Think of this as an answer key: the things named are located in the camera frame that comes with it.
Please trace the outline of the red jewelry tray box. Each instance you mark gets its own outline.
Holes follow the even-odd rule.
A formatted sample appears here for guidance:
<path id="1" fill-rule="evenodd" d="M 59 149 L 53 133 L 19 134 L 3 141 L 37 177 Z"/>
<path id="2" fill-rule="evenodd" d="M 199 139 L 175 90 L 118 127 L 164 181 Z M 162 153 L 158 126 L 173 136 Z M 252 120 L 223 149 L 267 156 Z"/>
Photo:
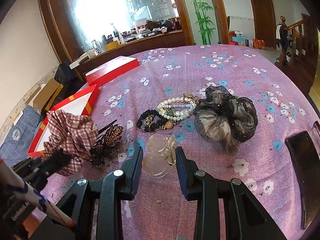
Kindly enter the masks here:
<path id="1" fill-rule="evenodd" d="M 99 88 L 97 85 L 90 86 L 86 89 L 82 89 L 67 99 L 61 101 L 54 107 L 52 111 L 63 110 L 66 113 L 73 115 L 87 115 L 90 116 L 94 107 L 95 101 L 99 95 Z M 48 118 L 46 117 L 40 125 L 35 137 L 27 152 L 29 157 L 40 157 L 44 152 L 43 143 L 48 141 L 51 132 L 48 129 Z"/>

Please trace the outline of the blue plaid pillow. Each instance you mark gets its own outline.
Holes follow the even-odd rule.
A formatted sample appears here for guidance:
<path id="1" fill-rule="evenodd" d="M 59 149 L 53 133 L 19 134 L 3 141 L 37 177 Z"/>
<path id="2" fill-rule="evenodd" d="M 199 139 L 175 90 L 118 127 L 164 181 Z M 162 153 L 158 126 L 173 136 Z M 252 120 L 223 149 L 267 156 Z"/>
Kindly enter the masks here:
<path id="1" fill-rule="evenodd" d="M 9 167 L 29 157 L 27 152 L 40 123 L 39 113 L 31 106 L 26 106 L 22 113 L 1 144 L 1 157 Z"/>

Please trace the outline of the yellow box on shelf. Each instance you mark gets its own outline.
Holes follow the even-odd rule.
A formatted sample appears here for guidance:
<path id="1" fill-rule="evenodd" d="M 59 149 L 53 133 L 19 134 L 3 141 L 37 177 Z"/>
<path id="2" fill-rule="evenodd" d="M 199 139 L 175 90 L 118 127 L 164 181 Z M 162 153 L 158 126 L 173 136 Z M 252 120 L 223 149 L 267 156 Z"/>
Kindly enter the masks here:
<path id="1" fill-rule="evenodd" d="M 106 51 L 111 51 L 117 47 L 119 47 L 119 42 L 117 40 L 112 41 L 112 42 L 105 45 Z"/>

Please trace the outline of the red box lid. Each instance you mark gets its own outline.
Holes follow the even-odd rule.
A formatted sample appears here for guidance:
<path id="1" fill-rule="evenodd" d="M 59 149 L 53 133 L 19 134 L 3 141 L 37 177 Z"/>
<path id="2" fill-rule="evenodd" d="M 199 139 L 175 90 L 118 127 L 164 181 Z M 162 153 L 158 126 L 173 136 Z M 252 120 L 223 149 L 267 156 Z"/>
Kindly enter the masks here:
<path id="1" fill-rule="evenodd" d="M 139 62 L 136 58 L 119 56 L 87 72 L 85 77 L 89 86 L 101 87 L 138 66 Z"/>

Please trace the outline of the wooden stair railing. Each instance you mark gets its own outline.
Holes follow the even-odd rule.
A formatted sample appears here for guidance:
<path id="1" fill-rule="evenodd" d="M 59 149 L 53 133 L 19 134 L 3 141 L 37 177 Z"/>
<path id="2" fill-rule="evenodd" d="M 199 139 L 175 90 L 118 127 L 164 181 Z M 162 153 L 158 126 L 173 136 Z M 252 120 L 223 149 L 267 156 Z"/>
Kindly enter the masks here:
<path id="1" fill-rule="evenodd" d="M 274 63 L 278 68 L 290 66 L 294 59 L 302 59 L 312 41 L 310 22 L 311 17 L 302 14 L 302 19 L 292 25 L 286 24 L 286 18 L 280 17 L 276 25 L 276 45 L 280 48 L 280 55 Z"/>

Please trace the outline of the wooden headboard shelf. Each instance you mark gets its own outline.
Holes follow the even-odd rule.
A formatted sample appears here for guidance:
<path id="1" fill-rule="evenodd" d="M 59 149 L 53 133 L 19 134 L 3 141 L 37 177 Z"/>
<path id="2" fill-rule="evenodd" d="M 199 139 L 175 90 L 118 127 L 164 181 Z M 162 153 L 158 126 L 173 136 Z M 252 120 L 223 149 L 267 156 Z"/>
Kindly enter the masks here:
<path id="1" fill-rule="evenodd" d="M 85 74 L 87 72 L 118 56 L 132 56 L 137 53 L 149 51 L 151 49 L 175 48 L 191 45 L 194 45 L 194 41 L 191 40 L 191 36 L 189 35 L 189 33 L 185 33 L 183 30 L 171 31 L 166 34 L 142 38 L 118 46 L 117 48 L 88 59 L 84 63 L 81 63 L 77 67 L 75 67 L 73 71 L 82 82 L 86 82 Z"/>

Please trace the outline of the purple floral bedspread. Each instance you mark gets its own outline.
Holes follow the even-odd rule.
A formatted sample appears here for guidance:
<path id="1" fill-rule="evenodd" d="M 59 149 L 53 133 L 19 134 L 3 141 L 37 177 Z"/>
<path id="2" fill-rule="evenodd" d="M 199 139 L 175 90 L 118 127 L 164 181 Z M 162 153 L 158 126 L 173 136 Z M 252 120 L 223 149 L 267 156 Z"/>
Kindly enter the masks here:
<path id="1" fill-rule="evenodd" d="M 162 135 L 175 136 L 185 156 L 214 178 L 241 179 L 287 239 L 302 237 L 300 189 L 285 139 L 311 131 L 318 115 L 302 92 L 274 64 L 256 50 L 230 45 L 155 49 L 137 54 L 139 66 L 100 87 L 91 118 L 99 128 L 112 121 L 123 127 L 116 157 L 102 168 L 88 162 L 71 177 L 52 175 L 42 194 L 52 203 L 79 178 L 96 180 L 120 168 L 136 147 L 148 152 L 151 136 L 137 127 L 149 109 L 161 103 L 178 104 L 192 94 L 206 98 L 206 90 L 222 86 L 227 94 L 248 98 L 257 111 L 258 124 L 238 152 L 226 148 L 211 107 L 200 107 Z"/>

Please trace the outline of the clear plastic hair claw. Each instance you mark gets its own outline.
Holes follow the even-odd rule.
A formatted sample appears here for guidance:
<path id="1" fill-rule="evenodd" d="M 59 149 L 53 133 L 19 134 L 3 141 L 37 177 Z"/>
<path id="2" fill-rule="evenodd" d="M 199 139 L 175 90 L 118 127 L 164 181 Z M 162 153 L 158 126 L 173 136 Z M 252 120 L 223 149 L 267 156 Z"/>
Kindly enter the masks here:
<path id="1" fill-rule="evenodd" d="M 176 171 L 175 135 L 165 137 L 155 134 L 147 142 L 148 153 L 142 160 L 142 168 L 153 178 L 163 178 L 169 171 Z"/>

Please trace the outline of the grey sheer scrunchie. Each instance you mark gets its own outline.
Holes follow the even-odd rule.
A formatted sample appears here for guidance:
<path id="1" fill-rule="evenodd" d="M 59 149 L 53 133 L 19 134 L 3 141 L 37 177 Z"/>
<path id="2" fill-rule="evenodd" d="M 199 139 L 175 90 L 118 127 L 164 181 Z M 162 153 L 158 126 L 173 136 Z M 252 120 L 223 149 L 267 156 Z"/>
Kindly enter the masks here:
<path id="1" fill-rule="evenodd" d="M 193 111 L 197 132 L 204 139 L 225 144 L 228 155 L 236 155 L 242 143 L 251 139 L 258 125 L 251 99 L 232 95 L 223 86 L 209 86 L 206 97 Z"/>

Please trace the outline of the cardboard box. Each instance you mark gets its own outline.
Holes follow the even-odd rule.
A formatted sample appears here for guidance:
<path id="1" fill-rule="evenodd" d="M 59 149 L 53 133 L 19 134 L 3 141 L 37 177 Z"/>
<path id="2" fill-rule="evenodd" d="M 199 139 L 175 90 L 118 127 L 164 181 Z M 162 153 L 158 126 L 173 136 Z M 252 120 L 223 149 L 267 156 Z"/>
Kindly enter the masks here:
<path id="1" fill-rule="evenodd" d="M 33 109 L 41 114 L 51 109 L 53 102 L 63 89 L 63 84 L 50 79 L 33 100 Z"/>

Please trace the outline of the red plaid scrunchie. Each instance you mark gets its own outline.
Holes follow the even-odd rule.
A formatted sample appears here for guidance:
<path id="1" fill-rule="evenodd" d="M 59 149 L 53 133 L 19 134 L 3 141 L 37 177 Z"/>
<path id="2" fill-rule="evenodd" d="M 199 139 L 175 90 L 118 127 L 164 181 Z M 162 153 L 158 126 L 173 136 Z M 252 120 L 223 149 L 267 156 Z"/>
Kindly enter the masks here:
<path id="1" fill-rule="evenodd" d="M 47 128 L 51 132 L 44 142 L 42 159 L 46 160 L 61 150 L 69 155 L 68 165 L 59 169 L 58 174 L 71 176 L 82 168 L 84 160 L 90 157 L 90 150 L 96 142 L 98 129 L 95 122 L 87 115 L 74 115 L 63 110 L 47 113 Z"/>

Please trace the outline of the black scrunchie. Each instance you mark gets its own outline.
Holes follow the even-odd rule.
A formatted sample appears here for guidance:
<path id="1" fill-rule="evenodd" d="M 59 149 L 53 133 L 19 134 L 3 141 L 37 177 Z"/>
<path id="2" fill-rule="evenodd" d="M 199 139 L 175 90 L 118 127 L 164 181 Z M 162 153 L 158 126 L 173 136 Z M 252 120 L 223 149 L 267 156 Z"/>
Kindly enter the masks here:
<path id="1" fill-rule="evenodd" d="M 155 109 L 143 112 L 137 120 L 137 127 L 144 133 L 161 131 L 167 119 Z"/>

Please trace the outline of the brown wooden door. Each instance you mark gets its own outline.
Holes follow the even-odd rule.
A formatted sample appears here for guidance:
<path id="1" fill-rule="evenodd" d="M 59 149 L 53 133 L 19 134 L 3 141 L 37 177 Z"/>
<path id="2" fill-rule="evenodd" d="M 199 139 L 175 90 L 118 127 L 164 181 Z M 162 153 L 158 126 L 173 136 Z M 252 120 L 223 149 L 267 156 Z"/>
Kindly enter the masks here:
<path id="1" fill-rule="evenodd" d="M 272 0 L 251 0 L 255 38 L 268 48 L 276 48 L 276 18 Z"/>

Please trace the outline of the black smartphone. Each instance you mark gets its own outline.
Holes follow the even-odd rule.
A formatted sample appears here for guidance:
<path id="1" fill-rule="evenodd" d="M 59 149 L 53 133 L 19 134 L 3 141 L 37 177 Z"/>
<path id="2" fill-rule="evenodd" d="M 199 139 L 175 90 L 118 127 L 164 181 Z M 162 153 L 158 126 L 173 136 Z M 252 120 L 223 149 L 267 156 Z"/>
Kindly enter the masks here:
<path id="1" fill-rule="evenodd" d="M 312 223 L 319 210 L 319 155 L 307 131 L 285 139 L 294 167 L 302 205 L 302 229 Z"/>

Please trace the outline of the leopard print scrunchie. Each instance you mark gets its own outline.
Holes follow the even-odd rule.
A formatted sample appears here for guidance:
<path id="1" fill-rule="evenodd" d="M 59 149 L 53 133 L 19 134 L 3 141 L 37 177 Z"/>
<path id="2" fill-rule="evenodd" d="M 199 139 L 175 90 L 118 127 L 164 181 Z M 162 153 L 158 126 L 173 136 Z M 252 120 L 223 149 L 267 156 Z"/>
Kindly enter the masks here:
<path id="1" fill-rule="evenodd" d="M 156 121 L 155 115 L 148 115 L 146 118 L 139 118 L 137 122 L 137 127 L 144 133 L 156 132 L 172 129 L 175 125 L 178 125 L 180 121 L 168 120 L 160 116 Z"/>

